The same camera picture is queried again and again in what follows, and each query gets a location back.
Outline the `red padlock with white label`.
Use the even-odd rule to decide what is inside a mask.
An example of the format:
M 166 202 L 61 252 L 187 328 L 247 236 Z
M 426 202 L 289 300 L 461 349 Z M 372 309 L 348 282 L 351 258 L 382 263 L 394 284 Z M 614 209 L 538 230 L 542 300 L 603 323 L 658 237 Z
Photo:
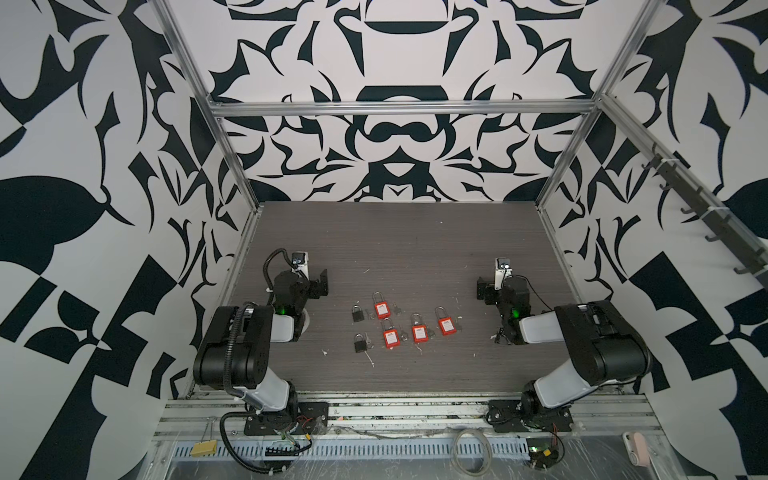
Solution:
M 435 315 L 438 322 L 438 327 L 443 336 L 453 335 L 458 331 L 458 328 L 453 318 L 448 314 L 447 310 L 438 306 L 435 308 Z

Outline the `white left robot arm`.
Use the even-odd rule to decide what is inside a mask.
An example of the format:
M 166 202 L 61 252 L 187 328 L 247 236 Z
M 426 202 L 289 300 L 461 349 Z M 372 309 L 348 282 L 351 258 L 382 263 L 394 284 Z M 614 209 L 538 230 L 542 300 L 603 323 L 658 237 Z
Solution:
M 313 447 L 312 433 L 327 426 L 327 402 L 302 402 L 295 386 L 269 367 L 271 345 L 300 339 L 310 324 L 306 304 L 329 293 L 328 273 L 312 279 L 309 255 L 278 248 L 263 266 L 269 297 L 221 306 L 213 314 L 193 362 L 196 385 L 210 387 L 243 403 L 239 411 L 218 420 L 219 436 L 229 456 L 240 467 L 260 475 L 286 472 Z M 261 461 L 239 453 L 229 438 L 227 422 L 243 420 L 244 434 L 276 434 L 286 447 L 267 447 Z

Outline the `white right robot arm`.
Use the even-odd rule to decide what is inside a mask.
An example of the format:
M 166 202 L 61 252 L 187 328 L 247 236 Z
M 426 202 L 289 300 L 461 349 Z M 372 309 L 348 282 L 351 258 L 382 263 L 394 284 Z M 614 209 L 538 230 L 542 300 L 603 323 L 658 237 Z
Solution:
M 632 383 L 650 372 L 649 348 L 611 301 L 564 304 L 534 315 L 531 292 L 527 280 L 508 273 L 476 282 L 477 298 L 495 306 L 501 318 L 495 342 L 562 342 L 568 353 L 562 365 L 526 385 L 517 407 L 520 419 L 553 414 L 604 385 Z

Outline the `roll of clear tape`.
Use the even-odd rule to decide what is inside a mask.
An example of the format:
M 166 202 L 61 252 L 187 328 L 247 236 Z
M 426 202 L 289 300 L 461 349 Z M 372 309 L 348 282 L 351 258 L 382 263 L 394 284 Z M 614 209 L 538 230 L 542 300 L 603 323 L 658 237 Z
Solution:
M 304 334 L 310 325 L 310 315 L 306 308 L 304 308 L 301 314 L 295 321 L 294 340 L 297 341 L 302 334 Z

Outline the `bunch of keys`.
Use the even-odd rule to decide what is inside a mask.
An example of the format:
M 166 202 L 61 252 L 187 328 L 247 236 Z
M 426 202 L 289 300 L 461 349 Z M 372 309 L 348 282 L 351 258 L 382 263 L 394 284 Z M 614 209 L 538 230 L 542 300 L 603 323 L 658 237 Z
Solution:
M 492 337 L 491 339 L 496 343 L 500 344 L 502 341 L 504 341 L 506 344 L 509 344 L 509 339 L 507 338 L 504 329 L 500 328 Z

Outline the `green lit circuit board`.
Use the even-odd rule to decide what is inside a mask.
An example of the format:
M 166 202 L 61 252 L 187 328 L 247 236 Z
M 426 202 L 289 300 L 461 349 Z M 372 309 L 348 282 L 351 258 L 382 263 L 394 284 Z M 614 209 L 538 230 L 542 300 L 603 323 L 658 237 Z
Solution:
M 548 471 L 557 466 L 565 457 L 565 446 L 557 436 L 547 439 L 530 438 L 527 440 L 527 466 L 536 471 Z

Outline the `yellow connector block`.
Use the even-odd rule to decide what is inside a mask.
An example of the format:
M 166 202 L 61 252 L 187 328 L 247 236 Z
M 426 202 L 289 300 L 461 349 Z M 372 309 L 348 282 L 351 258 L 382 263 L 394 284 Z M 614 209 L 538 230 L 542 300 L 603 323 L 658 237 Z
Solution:
M 216 440 L 207 440 L 207 441 L 201 441 L 195 443 L 190 452 L 189 455 L 191 457 L 203 457 L 203 456 L 209 456 L 214 455 L 218 450 L 218 445 Z

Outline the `pink white device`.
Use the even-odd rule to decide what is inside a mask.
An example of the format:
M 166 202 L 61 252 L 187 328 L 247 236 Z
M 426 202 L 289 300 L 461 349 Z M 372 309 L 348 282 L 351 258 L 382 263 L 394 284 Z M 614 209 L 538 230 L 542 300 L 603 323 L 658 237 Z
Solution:
M 624 432 L 622 434 L 627 456 L 630 463 L 636 467 L 649 467 L 651 464 L 646 438 L 640 432 Z

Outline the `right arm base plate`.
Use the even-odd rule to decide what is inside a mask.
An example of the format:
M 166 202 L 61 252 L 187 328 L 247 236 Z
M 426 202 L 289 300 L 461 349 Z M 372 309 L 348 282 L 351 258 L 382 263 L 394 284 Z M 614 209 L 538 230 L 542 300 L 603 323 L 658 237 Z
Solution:
M 521 400 L 489 401 L 484 419 L 496 433 L 570 432 L 573 421 L 568 406 L 548 409 Z

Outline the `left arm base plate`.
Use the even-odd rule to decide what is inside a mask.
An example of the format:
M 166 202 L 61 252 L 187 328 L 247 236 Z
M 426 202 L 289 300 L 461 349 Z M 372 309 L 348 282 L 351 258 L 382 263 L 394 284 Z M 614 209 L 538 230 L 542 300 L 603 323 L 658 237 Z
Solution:
M 249 415 L 244 428 L 246 436 L 266 436 L 280 431 L 313 433 L 327 426 L 330 404 L 299 402 L 284 410 Z

